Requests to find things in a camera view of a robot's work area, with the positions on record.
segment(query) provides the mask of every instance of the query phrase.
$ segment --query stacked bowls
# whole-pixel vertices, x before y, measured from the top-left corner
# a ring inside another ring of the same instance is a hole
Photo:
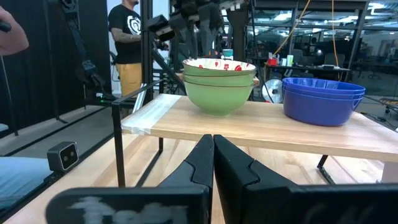
[[[232,60],[184,60],[184,83],[191,102],[203,112],[224,116],[241,107],[254,87],[254,65]]]
[[[315,78],[285,78],[284,113],[297,121],[322,126],[345,124],[358,107],[365,88]]]

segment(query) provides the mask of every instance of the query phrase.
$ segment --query black t-shirt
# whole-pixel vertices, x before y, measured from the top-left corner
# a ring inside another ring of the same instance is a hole
[[[111,31],[112,28],[118,28],[123,30],[125,34],[141,34],[141,18],[139,14],[121,4],[115,6],[111,10],[108,16],[108,21],[109,31]],[[115,46],[116,51],[118,51],[116,63],[141,63],[141,41],[127,44],[115,42]]]

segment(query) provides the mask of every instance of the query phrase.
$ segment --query fan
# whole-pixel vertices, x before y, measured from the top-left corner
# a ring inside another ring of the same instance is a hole
[[[266,86],[262,87],[262,96],[266,101],[271,101],[268,97],[267,89],[269,96],[272,98],[274,103],[282,103],[283,96],[282,96],[282,81],[278,78],[271,78],[270,80],[266,81]]]

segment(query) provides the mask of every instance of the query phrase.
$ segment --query white bowl with red pattern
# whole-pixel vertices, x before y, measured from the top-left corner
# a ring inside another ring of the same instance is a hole
[[[254,74],[256,66],[234,60],[213,58],[186,59],[183,62],[184,73],[195,76],[235,76]]]

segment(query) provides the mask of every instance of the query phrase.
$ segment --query blue bowl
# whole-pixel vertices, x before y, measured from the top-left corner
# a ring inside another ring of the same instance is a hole
[[[331,99],[342,99],[342,100],[360,99],[364,95],[364,93],[361,93],[361,94],[321,93],[321,92],[317,92],[317,91],[301,90],[299,88],[295,88],[295,87],[288,86],[288,85],[282,85],[282,88],[285,90],[292,91],[294,93],[300,93],[303,95],[317,96],[317,97],[324,97],[324,98],[331,98]]]
[[[285,78],[283,84],[296,89],[334,94],[362,94],[365,87],[345,82],[321,80],[317,78]]]
[[[341,100],[308,96],[282,90],[285,114],[297,121],[320,126],[345,124],[358,107],[362,98]]]

